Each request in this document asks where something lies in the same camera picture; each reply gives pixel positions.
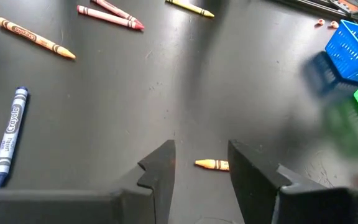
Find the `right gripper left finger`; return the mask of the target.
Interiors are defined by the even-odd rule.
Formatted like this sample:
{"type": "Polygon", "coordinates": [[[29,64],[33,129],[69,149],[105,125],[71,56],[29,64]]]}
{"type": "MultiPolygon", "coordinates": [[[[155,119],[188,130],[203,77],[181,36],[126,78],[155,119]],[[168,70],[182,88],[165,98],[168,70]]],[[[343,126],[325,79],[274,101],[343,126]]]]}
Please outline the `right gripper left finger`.
{"type": "Polygon", "coordinates": [[[103,190],[0,190],[0,224],[168,224],[172,139],[103,190]]]}

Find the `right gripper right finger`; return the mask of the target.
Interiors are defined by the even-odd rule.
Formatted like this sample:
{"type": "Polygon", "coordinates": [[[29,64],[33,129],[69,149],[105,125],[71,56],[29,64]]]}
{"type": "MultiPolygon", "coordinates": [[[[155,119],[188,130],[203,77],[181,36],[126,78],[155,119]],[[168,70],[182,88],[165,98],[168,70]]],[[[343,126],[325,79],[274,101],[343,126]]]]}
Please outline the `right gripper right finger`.
{"type": "Polygon", "coordinates": [[[326,188],[235,139],[227,149],[245,224],[358,224],[357,188],[326,188]]]}

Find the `short orange crayon stub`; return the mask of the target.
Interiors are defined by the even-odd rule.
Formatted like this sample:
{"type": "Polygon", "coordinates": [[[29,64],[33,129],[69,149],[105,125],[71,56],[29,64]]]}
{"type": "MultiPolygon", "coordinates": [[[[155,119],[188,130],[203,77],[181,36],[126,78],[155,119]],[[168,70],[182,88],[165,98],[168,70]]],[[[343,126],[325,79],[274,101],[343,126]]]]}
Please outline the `short orange crayon stub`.
{"type": "Polygon", "coordinates": [[[196,160],[195,164],[205,169],[229,171],[228,161],[203,159],[203,160],[196,160]]]}

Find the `yellow crayon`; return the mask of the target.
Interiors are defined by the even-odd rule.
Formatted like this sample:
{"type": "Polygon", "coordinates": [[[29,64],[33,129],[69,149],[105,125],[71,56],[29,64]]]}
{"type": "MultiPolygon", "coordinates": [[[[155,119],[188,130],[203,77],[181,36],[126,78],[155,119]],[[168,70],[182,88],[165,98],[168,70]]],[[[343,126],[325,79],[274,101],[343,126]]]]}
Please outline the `yellow crayon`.
{"type": "Polygon", "coordinates": [[[191,3],[188,3],[188,2],[183,2],[183,1],[180,1],[180,0],[165,0],[166,2],[169,2],[169,3],[172,3],[176,6],[180,6],[182,8],[185,8],[189,11],[192,11],[192,12],[195,12],[197,14],[201,14],[202,16],[205,16],[205,17],[214,17],[214,14],[209,12],[208,10],[205,10],[205,9],[202,9],[198,6],[195,6],[191,3]]]}

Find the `blue crayon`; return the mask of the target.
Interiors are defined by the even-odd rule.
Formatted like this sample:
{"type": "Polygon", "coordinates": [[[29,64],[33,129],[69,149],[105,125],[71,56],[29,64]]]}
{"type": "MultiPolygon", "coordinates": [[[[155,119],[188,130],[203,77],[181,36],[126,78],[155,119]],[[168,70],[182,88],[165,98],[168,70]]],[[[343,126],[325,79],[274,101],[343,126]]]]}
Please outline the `blue crayon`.
{"type": "Polygon", "coordinates": [[[10,171],[28,93],[26,87],[19,86],[15,91],[14,99],[12,101],[9,121],[4,130],[0,145],[0,188],[3,186],[10,171]]]}

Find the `blue plastic basket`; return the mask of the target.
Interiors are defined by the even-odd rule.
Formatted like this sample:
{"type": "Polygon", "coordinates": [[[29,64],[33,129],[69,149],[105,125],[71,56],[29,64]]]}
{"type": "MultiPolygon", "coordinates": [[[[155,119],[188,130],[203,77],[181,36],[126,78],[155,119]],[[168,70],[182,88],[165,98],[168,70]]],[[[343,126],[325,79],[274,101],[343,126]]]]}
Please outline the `blue plastic basket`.
{"type": "Polygon", "coordinates": [[[325,51],[342,78],[358,82],[358,24],[341,20],[325,51]]]}

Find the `orange crayon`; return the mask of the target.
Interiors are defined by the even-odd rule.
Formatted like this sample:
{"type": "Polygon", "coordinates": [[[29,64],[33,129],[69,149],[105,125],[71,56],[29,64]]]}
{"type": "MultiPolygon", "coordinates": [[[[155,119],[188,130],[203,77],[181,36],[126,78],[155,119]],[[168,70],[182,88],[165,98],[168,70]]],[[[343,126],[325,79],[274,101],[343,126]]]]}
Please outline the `orange crayon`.
{"type": "Polygon", "coordinates": [[[45,37],[42,37],[41,35],[33,33],[32,31],[23,28],[3,17],[0,17],[0,26],[36,44],[39,44],[42,47],[45,47],[46,49],[49,49],[61,56],[68,57],[70,59],[76,59],[76,56],[68,49],[52,42],[51,40],[46,39],[45,37]]]}

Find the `black aluminium table frame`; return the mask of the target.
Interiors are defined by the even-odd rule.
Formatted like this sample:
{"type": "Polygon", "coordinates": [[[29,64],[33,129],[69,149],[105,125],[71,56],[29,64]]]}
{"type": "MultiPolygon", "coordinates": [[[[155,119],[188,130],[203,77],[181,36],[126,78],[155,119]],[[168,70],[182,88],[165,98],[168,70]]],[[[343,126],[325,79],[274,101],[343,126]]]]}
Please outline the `black aluminium table frame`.
{"type": "Polygon", "coordinates": [[[271,0],[358,24],[358,0],[271,0]]]}

